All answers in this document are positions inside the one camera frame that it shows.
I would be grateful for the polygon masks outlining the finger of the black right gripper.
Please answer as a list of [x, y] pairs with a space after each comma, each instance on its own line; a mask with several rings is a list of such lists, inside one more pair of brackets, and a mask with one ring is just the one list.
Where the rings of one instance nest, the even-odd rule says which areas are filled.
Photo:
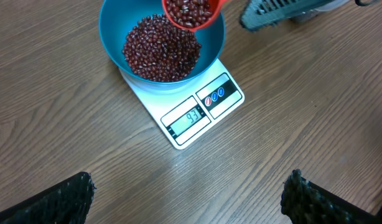
[[256, 31], [330, 2], [331, 0], [250, 0], [240, 15], [240, 24], [246, 30]]

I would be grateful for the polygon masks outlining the red beans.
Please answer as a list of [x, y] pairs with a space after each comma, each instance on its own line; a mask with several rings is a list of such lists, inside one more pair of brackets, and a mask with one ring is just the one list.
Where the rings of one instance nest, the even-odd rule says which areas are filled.
[[189, 29], [212, 17], [206, 0], [166, 0], [165, 8], [168, 15], [153, 14], [138, 21], [122, 50], [133, 74], [154, 82], [176, 82], [189, 75], [202, 48]]

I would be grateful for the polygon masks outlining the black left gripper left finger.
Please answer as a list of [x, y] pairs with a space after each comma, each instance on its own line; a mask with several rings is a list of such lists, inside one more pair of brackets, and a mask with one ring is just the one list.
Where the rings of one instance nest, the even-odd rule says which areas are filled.
[[0, 212], [0, 224], [83, 224], [95, 194], [91, 175], [79, 172]]

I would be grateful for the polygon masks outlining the red measuring scoop blue handle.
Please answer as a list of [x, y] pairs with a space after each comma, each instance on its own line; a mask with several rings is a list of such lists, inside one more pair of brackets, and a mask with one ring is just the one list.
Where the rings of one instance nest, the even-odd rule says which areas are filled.
[[229, 0], [162, 0], [168, 20], [180, 29], [195, 32], [212, 25]]

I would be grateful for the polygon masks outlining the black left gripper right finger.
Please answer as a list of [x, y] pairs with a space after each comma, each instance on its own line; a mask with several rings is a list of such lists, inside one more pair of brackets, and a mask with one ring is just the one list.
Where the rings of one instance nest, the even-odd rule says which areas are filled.
[[375, 224], [381, 219], [303, 178], [293, 170], [284, 182], [281, 213], [293, 224]]

